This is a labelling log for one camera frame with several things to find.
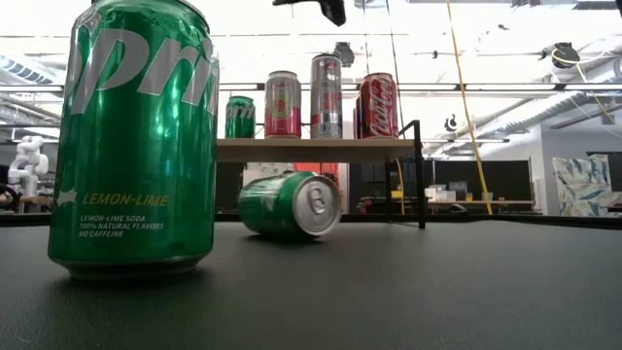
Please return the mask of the leaf patterned panel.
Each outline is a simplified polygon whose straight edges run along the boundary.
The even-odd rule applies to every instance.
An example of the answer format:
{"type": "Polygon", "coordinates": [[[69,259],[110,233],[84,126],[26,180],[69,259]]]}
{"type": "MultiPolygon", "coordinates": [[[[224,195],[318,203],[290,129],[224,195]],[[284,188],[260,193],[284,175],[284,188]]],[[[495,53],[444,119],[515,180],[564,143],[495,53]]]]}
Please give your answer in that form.
{"type": "Polygon", "coordinates": [[[562,216],[622,217],[622,213],[608,211],[622,204],[622,192],[612,188],[606,155],[554,157],[552,163],[562,216]]]}

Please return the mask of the black table mat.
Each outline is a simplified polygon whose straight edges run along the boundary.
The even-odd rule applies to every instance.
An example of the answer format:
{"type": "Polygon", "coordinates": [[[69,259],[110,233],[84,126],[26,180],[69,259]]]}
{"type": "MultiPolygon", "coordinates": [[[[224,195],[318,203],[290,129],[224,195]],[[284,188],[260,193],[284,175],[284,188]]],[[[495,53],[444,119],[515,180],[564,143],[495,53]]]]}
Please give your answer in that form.
{"type": "Polygon", "coordinates": [[[192,273],[72,280],[0,228],[0,350],[622,350],[622,231],[343,224],[280,244],[220,224],[192,273]]]}

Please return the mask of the wooden shelf with black legs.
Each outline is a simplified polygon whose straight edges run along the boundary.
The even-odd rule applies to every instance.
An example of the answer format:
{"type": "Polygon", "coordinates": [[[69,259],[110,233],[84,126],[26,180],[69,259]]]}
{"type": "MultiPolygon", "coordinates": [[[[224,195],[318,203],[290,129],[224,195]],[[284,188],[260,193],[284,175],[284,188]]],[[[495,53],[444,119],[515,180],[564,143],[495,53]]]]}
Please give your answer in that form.
{"type": "Polygon", "coordinates": [[[411,140],[400,139],[219,139],[219,163],[248,162],[318,162],[318,163],[372,163],[382,162],[388,167],[393,161],[413,156],[416,170],[415,215],[394,215],[391,212],[392,195],[390,171],[385,176],[385,212],[370,216],[346,214],[343,223],[409,223],[419,228],[427,223],[427,202],[424,190],[421,126],[418,120],[410,122],[399,133],[413,132],[411,140]]]}

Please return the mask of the white and pink seltzer can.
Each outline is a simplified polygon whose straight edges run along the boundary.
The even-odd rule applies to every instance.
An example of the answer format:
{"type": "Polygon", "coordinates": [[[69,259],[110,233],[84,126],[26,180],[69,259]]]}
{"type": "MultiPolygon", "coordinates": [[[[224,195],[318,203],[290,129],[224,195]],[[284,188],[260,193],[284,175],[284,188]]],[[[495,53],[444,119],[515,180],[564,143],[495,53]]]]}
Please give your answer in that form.
{"type": "Polygon", "coordinates": [[[264,98],[264,137],[301,137],[301,85],[294,72],[280,70],[268,75],[264,98]]]}

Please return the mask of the background wooden table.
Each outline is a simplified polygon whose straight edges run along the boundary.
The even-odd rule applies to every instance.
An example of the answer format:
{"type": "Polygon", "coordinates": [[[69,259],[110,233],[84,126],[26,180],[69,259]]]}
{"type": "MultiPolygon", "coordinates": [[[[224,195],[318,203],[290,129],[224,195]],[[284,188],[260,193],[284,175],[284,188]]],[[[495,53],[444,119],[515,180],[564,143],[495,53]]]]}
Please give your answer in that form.
{"type": "MultiPolygon", "coordinates": [[[[501,210],[504,207],[520,206],[526,207],[528,211],[532,211],[535,207],[535,203],[529,200],[492,200],[490,202],[491,209],[501,210]]],[[[437,201],[426,199],[426,208],[435,210],[439,208],[450,208],[452,205],[461,205],[465,208],[475,207],[482,210],[487,209],[487,202],[485,200],[456,200],[456,201],[437,201]]],[[[385,207],[384,197],[362,197],[361,201],[355,206],[355,212],[359,214],[369,214],[372,207],[385,207]]],[[[412,199],[404,200],[404,209],[417,209],[417,201],[412,199]]]]}

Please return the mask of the black aluminium table frame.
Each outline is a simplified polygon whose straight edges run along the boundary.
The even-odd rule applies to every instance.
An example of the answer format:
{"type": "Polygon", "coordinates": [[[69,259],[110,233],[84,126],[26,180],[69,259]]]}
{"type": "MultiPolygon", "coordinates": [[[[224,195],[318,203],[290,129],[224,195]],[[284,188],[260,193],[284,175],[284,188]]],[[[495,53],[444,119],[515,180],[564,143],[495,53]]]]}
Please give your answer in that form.
{"type": "MultiPolygon", "coordinates": [[[[0,228],[6,227],[39,227],[51,223],[50,213],[34,214],[2,214],[0,228]]],[[[597,228],[622,230],[622,218],[610,217],[570,217],[570,216],[539,216],[519,214],[438,214],[426,215],[422,222],[429,223],[473,223],[483,221],[511,222],[530,225],[544,225],[557,227],[597,228]]],[[[341,223],[415,223],[421,222],[417,215],[397,214],[343,214],[341,223]]]]}

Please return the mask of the black round ceiling fixture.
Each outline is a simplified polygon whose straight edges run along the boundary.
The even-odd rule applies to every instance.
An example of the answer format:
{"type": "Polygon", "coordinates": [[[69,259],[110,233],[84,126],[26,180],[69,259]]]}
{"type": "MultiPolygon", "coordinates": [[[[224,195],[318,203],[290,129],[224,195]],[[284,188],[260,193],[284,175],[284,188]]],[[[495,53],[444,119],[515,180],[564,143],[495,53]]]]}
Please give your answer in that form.
{"type": "Polygon", "coordinates": [[[559,69],[570,69],[580,61],[580,56],[570,42],[561,42],[554,45],[551,60],[559,69]]]}
{"type": "Polygon", "coordinates": [[[354,63],[355,54],[349,42],[336,42],[333,53],[340,59],[344,68],[349,68],[354,63]]]}

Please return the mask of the orange red panel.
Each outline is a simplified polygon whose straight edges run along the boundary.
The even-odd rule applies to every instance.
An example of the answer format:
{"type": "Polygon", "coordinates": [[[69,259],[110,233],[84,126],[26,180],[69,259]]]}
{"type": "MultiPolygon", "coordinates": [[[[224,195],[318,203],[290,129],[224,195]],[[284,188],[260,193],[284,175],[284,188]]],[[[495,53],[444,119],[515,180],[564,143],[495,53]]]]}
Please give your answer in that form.
{"type": "Polygon", "coordinates": [[[296,162],[295,171],[311,171],[330,178],[334,183],[338,182],[339,165],[334,162],[296,162]]]}

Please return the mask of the green Sprite can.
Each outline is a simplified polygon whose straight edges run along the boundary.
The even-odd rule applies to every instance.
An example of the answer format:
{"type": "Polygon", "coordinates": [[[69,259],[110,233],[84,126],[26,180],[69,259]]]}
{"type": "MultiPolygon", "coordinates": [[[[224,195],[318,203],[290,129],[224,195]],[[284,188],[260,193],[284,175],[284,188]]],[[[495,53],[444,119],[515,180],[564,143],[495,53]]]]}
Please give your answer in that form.
{"type": "Polygon", "coordinates": [[[240,191],[238,208],[246,228],[283,241],[308,241],[327,235],[342,215],[336,185],[311,171],[250,182],[240,191]]]}
{"type": "Polygon", "coordinates": [[[214,245],[220,64],[186,0],[94,0],[75,20],[49,258],[81,280],[193,270],[214,245]]]}
{"type": "Polygon", "coordinates": [[[254,138],[256,128],[256,107],[247,96],[231,96],[225,109],[225,137],[254,138]]]}

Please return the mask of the slim white Celsius can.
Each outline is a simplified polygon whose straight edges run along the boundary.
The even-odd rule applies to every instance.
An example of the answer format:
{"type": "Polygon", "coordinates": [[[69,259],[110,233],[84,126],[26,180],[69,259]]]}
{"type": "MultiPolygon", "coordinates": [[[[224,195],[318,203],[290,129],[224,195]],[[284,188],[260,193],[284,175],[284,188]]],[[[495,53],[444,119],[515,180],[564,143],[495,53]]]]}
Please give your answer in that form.
{"type": "Polygon", "coordinates": [[[330,53],[316,55],[311,63],[312,139],[342,138],[341,61],[330,53]]]}

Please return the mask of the red and white soda can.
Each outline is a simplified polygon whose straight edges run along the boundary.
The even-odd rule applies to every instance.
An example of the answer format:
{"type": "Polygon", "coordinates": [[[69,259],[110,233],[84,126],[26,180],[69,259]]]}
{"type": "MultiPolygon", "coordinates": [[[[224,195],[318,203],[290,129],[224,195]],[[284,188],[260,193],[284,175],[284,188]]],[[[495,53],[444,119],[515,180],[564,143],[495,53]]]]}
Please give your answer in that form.
{"type": "Polygon", "coordinates": [[[361,138],[397,138],[397,84],[389,73],[364,77],[360,92],[361,138]]]}

